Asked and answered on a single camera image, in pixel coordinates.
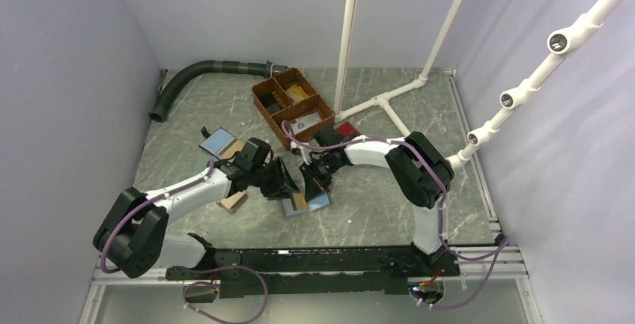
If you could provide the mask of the grey leather card holder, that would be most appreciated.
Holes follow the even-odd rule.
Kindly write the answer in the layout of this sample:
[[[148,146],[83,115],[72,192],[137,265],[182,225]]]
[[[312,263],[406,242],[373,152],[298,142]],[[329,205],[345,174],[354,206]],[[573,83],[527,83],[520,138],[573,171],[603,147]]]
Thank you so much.
[[[306,201],[307,205],[308,205],[308,210],[306,212],[294,212],[291,209],[291,197],[289,198],[283,198],[282,199],[282,208],[284,210],[284,213],[287,217],[293,217],[293,216],[298,216],[298,215],[302,215],[305,213],[311,213],[314,211],[317,211],[323,207],[326,207],[328,205],[331,204],[331,200],[329,198],[329,195],[327,193],[320,193],[318,196],[312,198],[309,201]]]

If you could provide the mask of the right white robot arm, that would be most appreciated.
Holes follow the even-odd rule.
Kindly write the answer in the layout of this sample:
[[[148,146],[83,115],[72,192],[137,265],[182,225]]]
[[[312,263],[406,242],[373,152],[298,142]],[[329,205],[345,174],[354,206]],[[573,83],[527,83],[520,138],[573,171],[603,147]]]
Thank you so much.
[[[421,132],[400,138],[372,138],[352,129],[343,136],[333,126],[320,129],[314,140],[316,146],[300,146],[308,151],[300,166],[306,200],[326,192],[333,175],[343,167],[388,168],[414,206],[413,244],[418,248],[412,257],[414,269],[421,275],[439,269],[442,257],[438,251],[443,245],[439,201],[448,194],[455,172],[430,140]]]

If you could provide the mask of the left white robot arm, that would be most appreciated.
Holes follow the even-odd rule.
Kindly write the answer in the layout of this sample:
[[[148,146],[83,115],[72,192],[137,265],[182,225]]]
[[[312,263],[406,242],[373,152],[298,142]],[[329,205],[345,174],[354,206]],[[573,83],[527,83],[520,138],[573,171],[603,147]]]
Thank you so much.
[[[216,265],[211,244],[195,234],[169,236],[167,228],[186,214],[249,187],[259,189],[268,200],[300,192],[283,159],[273,156],[270,145],[258,138],[250,138],[227,159],[211,159],[200,173],[174,185],[147,192],[134,187],[123,190],[92,241],[100,252],[101,271],[137,278],[164,260],[162,250],[173,245],[189,249],[183,263],[193,277],[209,277]]]

